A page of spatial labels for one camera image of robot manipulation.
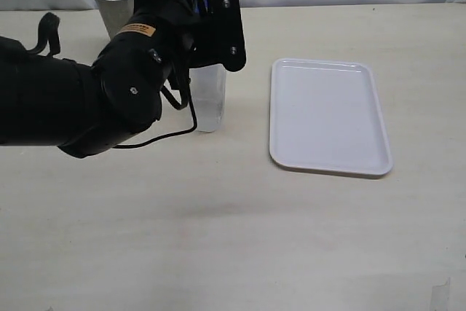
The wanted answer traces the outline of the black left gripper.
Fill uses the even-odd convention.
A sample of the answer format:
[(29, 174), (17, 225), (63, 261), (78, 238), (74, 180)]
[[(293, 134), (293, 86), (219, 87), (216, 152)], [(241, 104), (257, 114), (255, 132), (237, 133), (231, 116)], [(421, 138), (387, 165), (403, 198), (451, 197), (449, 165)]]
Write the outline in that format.
[(168, 81), (177, 90), (192, 68), (221, 64), (240, 71), (246, 64), (240, 0), (210, 0), (210, 14), (195, 11), (195, 0), (134, 0), (134, 20), (150, 25), (166, 39), (157, 48), (175, 64)]

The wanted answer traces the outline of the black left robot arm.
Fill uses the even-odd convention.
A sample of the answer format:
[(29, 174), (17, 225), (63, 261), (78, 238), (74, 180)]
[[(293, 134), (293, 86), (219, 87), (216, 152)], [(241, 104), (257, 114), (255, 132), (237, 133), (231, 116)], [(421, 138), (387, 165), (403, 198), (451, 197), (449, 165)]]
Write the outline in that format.
[(2, 146), (55, 146), (79, 159), (127, 149), (164, 101), (193, 108), (191, 69), (246, 63), (240, 0), (134, 0), (89, 66), (60, 57), (59, 24), (45, 14), (31, 49), (1, 38)]

